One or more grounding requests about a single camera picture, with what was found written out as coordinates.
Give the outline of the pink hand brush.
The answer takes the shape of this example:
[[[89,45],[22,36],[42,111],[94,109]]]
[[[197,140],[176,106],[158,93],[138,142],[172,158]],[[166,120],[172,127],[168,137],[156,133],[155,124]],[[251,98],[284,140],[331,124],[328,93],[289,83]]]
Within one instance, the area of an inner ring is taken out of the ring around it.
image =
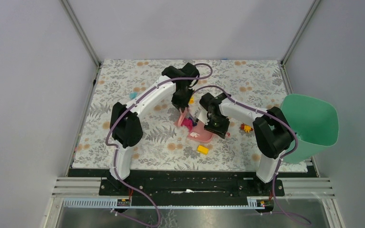
[[[187,118],[188,114],[189,114],[189,108],[186,107],[184,109],[179,109],[179,113],[180,113],[180,117],[178,118],[177,122],[176,122],[176,126],[181,126],[181,123],[183,121],[184,118]]]

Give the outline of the pink dustpan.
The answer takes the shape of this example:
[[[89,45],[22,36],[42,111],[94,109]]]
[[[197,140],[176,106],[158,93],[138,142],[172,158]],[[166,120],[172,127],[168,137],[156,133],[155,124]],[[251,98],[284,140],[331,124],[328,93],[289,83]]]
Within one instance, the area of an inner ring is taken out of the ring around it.
[[[205,124],[202,122],[198,122],[196,126],[193,127],[193,130],[191,132],[195,132],[198,134],[197,138],[190,137],[190,133],[187,135],[187,139],[194,140],[200,143],[210,143],[214,136],[217,136],[214,133],[211,133],[204,129]]]

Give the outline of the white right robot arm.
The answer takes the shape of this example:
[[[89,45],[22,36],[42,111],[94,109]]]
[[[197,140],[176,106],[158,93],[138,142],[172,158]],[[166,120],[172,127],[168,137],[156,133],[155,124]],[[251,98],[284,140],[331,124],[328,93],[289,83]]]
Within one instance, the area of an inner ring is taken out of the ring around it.
[[[241,104],[222,93],[213,96],[210,93],[203,95],[199,101],[206,111],[204,129],[225,138],[230,125],[230,119],[236,119],[250,126],[256,138],[261,159],[253,183],[254,191],[261,196],[272,190],[272,180],[276,177],[278,166],[286,150],[296,139],[296,134],[290,128],[283,112],[273,107],[259,109]]]

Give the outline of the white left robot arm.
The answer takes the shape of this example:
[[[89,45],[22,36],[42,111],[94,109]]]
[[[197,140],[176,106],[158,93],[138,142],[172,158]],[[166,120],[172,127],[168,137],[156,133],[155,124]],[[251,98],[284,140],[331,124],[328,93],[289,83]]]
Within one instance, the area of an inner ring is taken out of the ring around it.
[[[105,143],[116,149],[109,168],[114,178],[110,183],[110,189],[116,195],[123,195],[128,191],[125,179],[130,174],[132,148],[143,136],[141,119],[167,97],[172,98],[172,105],[178,111],[187,112],[193,95],[193,81],[199,77],[199,70],[194,64],[187,63],[182,68],[168,66],[156,82],[137,98],[126,104],[117,102],[113,105],[110,130]]]

